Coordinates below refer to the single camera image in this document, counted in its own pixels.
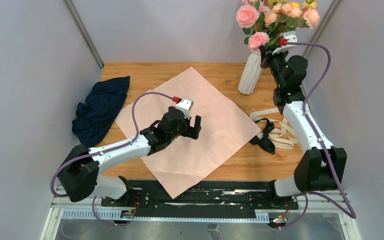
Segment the black printed ribbon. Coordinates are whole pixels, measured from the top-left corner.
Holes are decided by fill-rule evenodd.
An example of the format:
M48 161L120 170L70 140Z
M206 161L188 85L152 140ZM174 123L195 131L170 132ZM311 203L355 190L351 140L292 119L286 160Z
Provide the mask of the black printed ribbon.
M268 118L262 118L259 120L255 120L255 123L258 123L260 121L265 121L265 127L262 130L262 136L258 137L257 135L254 136L249 143L251 145L258 145L262 150L274 155L276 153L276 147L274 143L270 140L269 134L275 129L275 125L273 122L270 122Z

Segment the pink paper flower wrap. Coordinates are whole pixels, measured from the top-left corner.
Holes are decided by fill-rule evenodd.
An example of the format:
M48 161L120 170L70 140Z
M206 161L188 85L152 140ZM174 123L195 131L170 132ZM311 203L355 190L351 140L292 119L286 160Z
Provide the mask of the pink paper flower wrap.
M191 117L201 116L197 140L178 137L167 148L142 158L175 198L206 178L259 132L260 128L233 101L190 67L126 105L115 123L128 138L160 120L173 104L170 97L193 100Z

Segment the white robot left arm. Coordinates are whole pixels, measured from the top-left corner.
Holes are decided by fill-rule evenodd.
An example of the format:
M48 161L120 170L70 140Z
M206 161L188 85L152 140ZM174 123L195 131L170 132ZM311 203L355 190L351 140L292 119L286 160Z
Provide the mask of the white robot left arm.
M191 117L180 108L169 107L160 120L139 131L138 135L103 147L87 148L79 144L72 148L57 170L56 178L65 190L64 196L73 203L87 197L109 197L120 206L129 206L133 193L127 180L102 173L126 161L147 157L166 149L176 138L197 140L202 118Z

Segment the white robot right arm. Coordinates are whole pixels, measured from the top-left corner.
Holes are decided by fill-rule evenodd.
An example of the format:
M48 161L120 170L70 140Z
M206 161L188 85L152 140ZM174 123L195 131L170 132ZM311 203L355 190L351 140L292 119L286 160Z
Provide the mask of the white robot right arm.
M266 204L278 209L294 195L338 189L347 153L324 136L305 102L300 86L307 75L307 59L300 55L287 59L288 51L278 45L261 47L260 51L260 66L270 70L276 83L273 102L290 123L303 151L292 176L272 180L267 186Z

